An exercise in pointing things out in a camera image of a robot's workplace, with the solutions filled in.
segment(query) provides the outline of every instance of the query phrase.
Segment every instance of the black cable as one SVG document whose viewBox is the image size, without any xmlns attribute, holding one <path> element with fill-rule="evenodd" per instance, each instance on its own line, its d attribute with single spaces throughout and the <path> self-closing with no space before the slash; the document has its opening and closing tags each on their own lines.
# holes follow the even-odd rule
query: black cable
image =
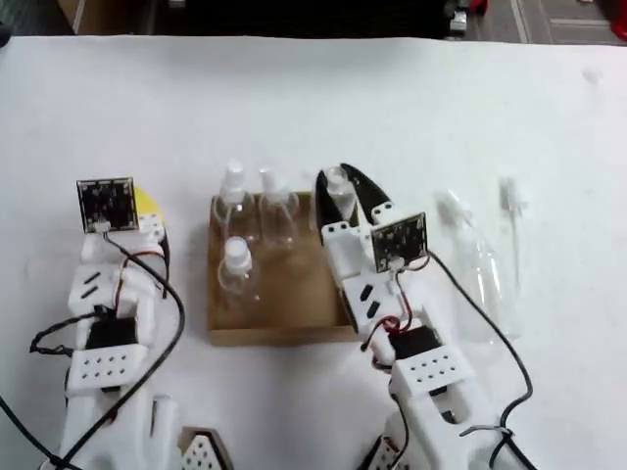
<svg viewBox="0 0 627 470">
<path fill-rule="evenodd" d="M 501 428 L 507 429 L 507 419 L 509 418 L 509 415 L 511 414 L 511 412 L 514 411 L 514 409 L 517 406 L 519 406 L 521 403 L 529 400 L 531 396 L 533 395 L 533 384 L 531 383 L 531 377 L 529 376 L 529 372 L 527 371 L 527 368 L 525 367 L 525 364 L 523 363 L 522 359 L 518 355 L 518 352 L 516 352 L 516 349 L 509 342 L 506 335 L 503 334 L 503 332 L 499 329 L 496 323 L 492 321 L 492 319 L 487 315 L 487 313 L 483 311 L 483 309 L 470 297 L 470 295 L 463 289 L 463 287 L 461 287 L 461 285 L 459 284 L 459 282 L 457 281 L 453 273 L 446 267 L 446 265 L 442 262 L 442 260 L 435 253 L 431 251 L 429 251 L 429 255 L 433 259 L 435 259 L 438 265 L 442 268 L 442 270 L 449 277 L 453 285 L 458 289 L 458 291 L 463 295 L 463 297 L 468 301 L 468 303 L 477 311 L 477 313 L 479 313 L 483 317 L 483 319 L 490 325 L 490 327 L 494 330 L 494 332 L 497 334 L 499 339 L 503 341 L 504 345 L 506 345 L 506 348 L 509 350 L 509 353 L 511 354 L 513 359 L 516 361 L 516 364 L 518 365 L 520 372 L 522 373 L 522 377 L 524 378 L 527 391 L 521 397 L 513 400 L 503 411 L 499 424 Z M 511 433 L 503 433 L 503 437 L 501 441 L 497 444 L 497 446 L 492 451 L 492 455 L 490 456 L 490 461 L 489 461 L 490 468 L 494 468 L 494 464 L 497 459 L 497 456 L 499 455 L 499 452 L 501 451 L 503 446 L 508 446 L 511 452 L 516 456 L 516 458 L 520 461 L 520 463 L 522 463 L 525 466 L 525 468 L 527 468 L 528 470 L 537 470 L 536 466 L 529 460 L 529 458 L 527 458 L 527 456 L 523 453 L 523 451 L 520 450 L 520 448 L 515 444 L 515 442 L 513 441 L 511 437 Z"/>
<path fill-rule="evenodd" d="M 48 459 L 53 462 L 60 462 L 61 458 L 52 453 L 48 448 L 42 444 L 37 438 L 35 438 L 32 433 L 26 428 L 26 426 L 20 421 L 20 418 L 13 412 L 11 407 L 4 401 L 2 397 L 0 397 L 0 408 L 4 411 L 7 417 L 11 420 L 13 425 L 18 428 L 18 431 L 34 446 L 43 453 Z M 67 468 L 70 470 L 81 470 L 79 467 L 75 465 L 68 465 Z"/>
<path fill-rule="evenodd" d="M 68 453 L 63 457 L 62 461 L 57 464 L 56 466 L 57 470 L 63 470 L 64 468 L 71 468 L 69 466 L 70 461 L 82 449 L 82 447 L 87 443 L 87 441 L 89 441 L 91 437 L 105 423 L 107 423 L 111 418 L 116 416 L 120 408 L 127 401 L 129 401 L 133 397 L 133 395 L 135 395 L 135 393 L 137 393 L 137 391 L 148 381 L 148 379 L 150 379 L 150 377 L 157 371 L 157 369 L 161 367 L 161 365 L 168 358 L 168 356 L 170 355 L 170 353 L 172 352 L 172 350 L 178 343 L 178 340 L 180 340 L 180 337 L 183 334 L 183 329 L 185 327 L 185 307 L 183 306 L 182 300 L 180 299 L 180 297 L 178 296 L 174 288 L 170 285 L 170 283 L 161 274 L 159 274 L 155 269 L 150 267 L 140 258 L 133 255 L 125 247 L 111 240 L 107 233 L 104 234 L 103 238 L 105 239 L 105 241 L 107 241 L 111 245 L 115 246 L 118 250 L 120 250 L 120 252 L 123 255 L 125 255 L 135 264 L 139 265 L 141 268 L 147 271 L 155 279 L 157 279 L 164 286 L 164 289 L 166 289 L 172 295 L 172 297 L 174 298 L 174 301 L 176 302 L 176 306 L 178 307 L 178 318 L 179 318 L 178 327 L 176 329 L 176 333 L 174 334 L 173 338 L 170 340 L 169 344 L 166 346 L 166 348 L 161 353 L 161 355 L 157 358 L 157 360 L 153 362 L 150 368 L 144 373 L 144 375 L 142 375 L 142 377 L 135 383 L 135 385 L 133 385 L 128 390 L 128 392 L 126 392 L 123 395 L 123 397 L 121 397 L 118 401 L 116 401 L 116 403 L 111 408 L 109 408 L 109 410 L 105 414 L 103 414 L 102 417 L 98 421 L 96 421 L 94 425 L 91 428 L 89 428 L 85 432 L 85 434 L 83 434 L 80 437 L 80 439 L 78 439 L 78 441 L 76 441 L 76 443 L 72 446 L 72 448 L 68 451 Z"/>
<path fill-rule="evenodd" d="M 59 323 L 55 323 L 54 325 L 52 325 L 50 328 L 45 329 L 44 331 L 40 331 L 39 333 L 37 333 L 35 335 L 35 337 L 33 338 L 32 342 L 30 343 L 30 349 L 28 350 L 29 353 L 40 353 L 40 354 L 48 354 L 48 355 L 66 355 L 67 357 L 72 357 L 72 353 L 73 353 L 73 349 L 72 348 L 68 348 L 66 346 L 63 345 L 59 345 L 56 348 L 40 348 L 39 342 L 44 339 L 46 336 L 55 333 L 59 330 L 63 330 L 64 328 L 67 328 L 70 325 L 74 325 L 75 323 L 78 323 L 80 320 L 85 320 L 87 318 L 102 318 L 107 316 L 108 313 L 107 312 L 103 312 L 103 311 L 93 311 L 91 313 L 85 313 L 84 315 L 81 316 L 75 316 L 73 318 L 69 318 L 67 320 L 61 321 Z"/>
<path fill-rule="evenodd" d="M 399 462 L 403 458 L 403 455 L 405 455 L 405 452 L 407 451 L 408 446 L 410 445 L 410 425 L 408 424 L 408 419 L 405 416 L 405 412 L 403 411 L 403 407 L 401 406 L 401 403 L 399 402 L 398 397 L 396 395 L 391 395 L 391 397 L 392 397 L 392 400 L 395 401 L 396 405 L 399 407 L 399 411 L 401 411 L 401 417 L 403 418 L 403 426 L 405 427 L 405 443 L 403 444 L 403 447 L 401 448 L 399 453 L 396 454 L 396 457 L 394 458 L 394 460 L 388 467 L 388 468 L 396 468 L 396 466 L 399 464 Z"/>
</svg>

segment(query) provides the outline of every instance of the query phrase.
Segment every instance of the cardboard tray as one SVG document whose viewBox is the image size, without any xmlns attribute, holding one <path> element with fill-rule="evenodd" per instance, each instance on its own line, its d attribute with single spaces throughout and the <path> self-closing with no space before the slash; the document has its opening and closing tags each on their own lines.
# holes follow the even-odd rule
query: cardboard tray
<svg viewBox="0 0 627 470">
<path fill-rule="evenodd" d="M 209 333 L 216 346 L 298 346 L 357 341 L 342 306 L 318 235 L 309 228 L 311 194 L 299 193 L 299 240 L 290 252 L 253 250 L 260 273 L 260 307 L 226 308 L 217 282 L 224 240 L 213 217 L 209 225 Z"/>
</svg>

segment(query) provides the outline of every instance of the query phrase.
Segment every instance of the yellow object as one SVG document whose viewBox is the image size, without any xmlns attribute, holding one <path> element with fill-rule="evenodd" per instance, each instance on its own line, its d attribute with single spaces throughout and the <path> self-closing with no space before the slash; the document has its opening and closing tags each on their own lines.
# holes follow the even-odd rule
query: yellow object
<svg viewBox="0 0 627 470">
<path fill-rule="evenodd" d="M 135 206 L 137 207 L 137 214 L 147 214 L 147 213 L 157 213 L 161 220 L 165 221 L 164 213 L 161 211 L 157 203 L 153 201 L 153 199 L 148 196 L 148 194 L 141 188 L 134 186 L 135 192 Z"/>
</svg>

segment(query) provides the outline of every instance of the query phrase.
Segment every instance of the white bottle cap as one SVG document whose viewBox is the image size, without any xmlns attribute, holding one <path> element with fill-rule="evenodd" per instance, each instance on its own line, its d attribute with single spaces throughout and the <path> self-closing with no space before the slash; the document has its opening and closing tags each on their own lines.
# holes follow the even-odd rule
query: white bottle cap
<svg viewBox="0 0 627 470">
<path fill-rule="evenodd" d="M 219 188 L 219 195 L 227 204 L 241 204 L 245 194 L 244 166 L 236 161 L 229 162 Z"/>
<path fill-rule="evenodd" d="M 473 225 L 472 211 L 463 203 L 453 191 L 447 191 L 436 196 L 438 209 L 444 221 L 452 226 L 460 227 L 464 222 Z"/>
<path fill-rule="evenodd" d="M 273 168 L 262 168 L 259 170 L 264 185 L 264 194 L 271 203 L 286 203 L 290 190 L 280 178 L 276 176 Z"/>
<path fill-rule="evenodd" d="M 253 257 L 246 240 L 241 237 L 231 237 L 226 240 L 224 264 L 228 272 L 236 276 L 246 274 L 253 268 Z"/>
<path fill-rule="evenodd" d="M 348 176 L 344 168 L 334 166 L 325 172 L 326 174 L 326 190 L 329 194 L 340 193 L 346 191 L 346 183 Z"/>
</svg>

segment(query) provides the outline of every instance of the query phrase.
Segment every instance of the robotic arm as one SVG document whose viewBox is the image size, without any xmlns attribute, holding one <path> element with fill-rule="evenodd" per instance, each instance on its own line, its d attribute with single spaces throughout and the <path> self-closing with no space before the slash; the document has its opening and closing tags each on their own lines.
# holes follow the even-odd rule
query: robotic arm
<svg viewBox="0 0 627 470">
<path fill-rule="evenodd" d="M 511 432 L 443 312 L 429 306 L 419 271 L 431 258 L 441 261 L 428 251 L 425 214 L 402 212 L 358 169 L 342 164 L 341 170 L 360 203 L 360 223 L 351 226 L 342 217 L 345 208 L 327 191 L 330 173 L 321 171 L 315 185 L 320 239 L 362 350 L 370 346 L 373 365 L 390 373 L 389 391 L 399 406 L 360 468 L 486 468 L 500 441 L 513 444 Z M 524 454 L 520 461 L 509 452 L 500 456 L 500 468 L 534 468 Z"/>
<path fill-rule="evenodd" d="M 181 439 L 177 403 L 150 388 L 150 376 L 184 324 L 182 304 L 168 282 L 169 246 L 160 213 L 152 204 L 141 204 L 147 196 L 133 190 L 129 180 L 79 182 L 78 190 L 87 233 L 69 298 L 73 319 L 63 322 L 76 323 L 76 347 L 60 347 L 72 359 L 59 448 L 63 458 L 53 456 L 39 468 L 231 468 L 212 431 Z M 145 211 L 146 206 L 153 211 Z M 167 291 L 181 316 L 176 335 L 161 351 L 156 348 L 157 309 Z M 37 343 L 43 336 L 35 339 L 32 352 L 41 352 Z M 184 453 L 179 445 L 187 446 Z"/>
</svg>

